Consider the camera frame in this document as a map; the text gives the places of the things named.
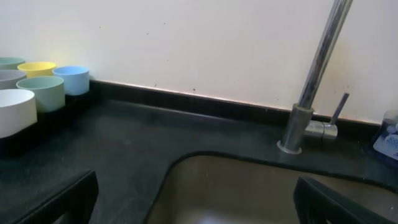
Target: countertop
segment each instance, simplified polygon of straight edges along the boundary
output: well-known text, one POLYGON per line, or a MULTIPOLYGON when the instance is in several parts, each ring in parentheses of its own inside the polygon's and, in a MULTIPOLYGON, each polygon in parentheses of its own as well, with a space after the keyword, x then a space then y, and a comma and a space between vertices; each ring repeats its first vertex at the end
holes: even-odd
POLYGON ((104 101, 28 153, 0 160, 0 211, 79 171, 96 172, 90 223, 142 223, 170 165, 184 155, 223 152, 343 175, 398 189, 398 172, 367 155, 365 142, 339 139, 289 155, 276 146, 284 128, 104 101))

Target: faucet handle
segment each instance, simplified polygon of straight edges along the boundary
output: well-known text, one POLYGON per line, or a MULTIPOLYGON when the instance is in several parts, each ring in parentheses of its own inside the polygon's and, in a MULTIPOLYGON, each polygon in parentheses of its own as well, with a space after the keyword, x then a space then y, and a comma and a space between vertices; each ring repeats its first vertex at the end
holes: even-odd
POLYGON ((344 104, 346 103, 347 99, 349 97, 349 93, 344 93, 343 97, 340 100, 340 103, 337 106, 337 109, 335 111, 335 113, 333 114, 333 116, 331 117, 331 120, 329 122, 329 125, 335 125, 338 116, 340 115, 341 110, 344 107, 344 104))

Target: sink basin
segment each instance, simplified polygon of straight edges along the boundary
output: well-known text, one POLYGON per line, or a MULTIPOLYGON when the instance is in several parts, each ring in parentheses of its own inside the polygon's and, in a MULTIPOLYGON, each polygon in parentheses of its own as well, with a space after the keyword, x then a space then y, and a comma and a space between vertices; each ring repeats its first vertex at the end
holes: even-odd
POLYGON ((398 222, 398 195, 372 185, 216 156, 173 166, 146 224, 299 223, 293 201, 298 177, 311 177, 398 222))

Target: white wall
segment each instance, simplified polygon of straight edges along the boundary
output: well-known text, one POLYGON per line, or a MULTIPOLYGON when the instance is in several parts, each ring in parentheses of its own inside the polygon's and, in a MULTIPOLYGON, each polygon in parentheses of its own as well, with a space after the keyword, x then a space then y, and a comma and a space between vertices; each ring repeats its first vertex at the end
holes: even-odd
MULTIPOLYGON (((333 0, 1 0, 0 56, 97 80, 290 109, 333 0)), ((380 122, 398 108, 398 1, 354 0, 313 107, 380 122)))

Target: faucet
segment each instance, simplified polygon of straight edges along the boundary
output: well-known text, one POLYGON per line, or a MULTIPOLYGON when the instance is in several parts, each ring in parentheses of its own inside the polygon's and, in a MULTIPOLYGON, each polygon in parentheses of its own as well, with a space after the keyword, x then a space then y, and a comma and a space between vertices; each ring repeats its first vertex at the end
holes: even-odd
POLYGON ((298 103, 293 104, 285 134, 277 143, 284 152, 300 154, 302 151, 300 145, 305 134, 324 139, 337 137, 338 130, 335 122, 349 94, 344 94, 329 123, 312 121, 314 109, 311 106, 352 2, 353 0, 335 0, 333 3, 301 97, 298 103))

